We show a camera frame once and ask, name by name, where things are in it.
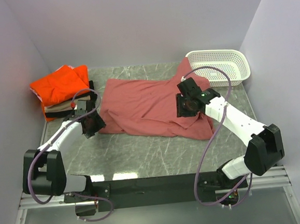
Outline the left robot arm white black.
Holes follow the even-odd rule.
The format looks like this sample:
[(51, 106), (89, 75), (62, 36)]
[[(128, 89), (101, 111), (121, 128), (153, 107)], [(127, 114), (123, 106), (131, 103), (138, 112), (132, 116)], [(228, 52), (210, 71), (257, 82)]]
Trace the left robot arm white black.
[(94, 194), (94, 188), (89, 185), (90, 177), (67, 174), (62, 157), (80, 136), (90, 138), (105, 126), (97, 112), (95, 101), (79, 100), (71, 114), (45, 144), (25, 152), (23, 192), (46, 196), (75, 192), (82, 201), (90, 200)]

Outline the pink red t shirt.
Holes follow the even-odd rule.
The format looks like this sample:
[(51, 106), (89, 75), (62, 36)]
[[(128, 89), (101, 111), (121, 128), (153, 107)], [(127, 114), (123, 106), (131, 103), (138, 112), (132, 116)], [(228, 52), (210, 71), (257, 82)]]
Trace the pink red t shirt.
[(211, 118), (177, 117), (177, 85), (191, 69), (184, 58), (168, 80), (107, 80), (99, 112), (106, 126), (99, 133), (209, 140), (214, 132)]

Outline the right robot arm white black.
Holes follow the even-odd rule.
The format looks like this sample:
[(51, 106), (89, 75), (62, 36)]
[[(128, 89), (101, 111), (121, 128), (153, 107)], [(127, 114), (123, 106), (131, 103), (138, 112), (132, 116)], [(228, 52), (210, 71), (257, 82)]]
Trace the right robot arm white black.
[(247, 150), (243, 156), (229, 160), (216, 171), (216, 189), (232, 188), (242, 177), (253, 173), (262, 176), (284, 156), (280, 128), (266, 126), (240, 112), (215, 90), (202, 90), (193, 78), (177, 85), (178, 117), (193, 117), (201, 113), (218, 121), (235, 134)]

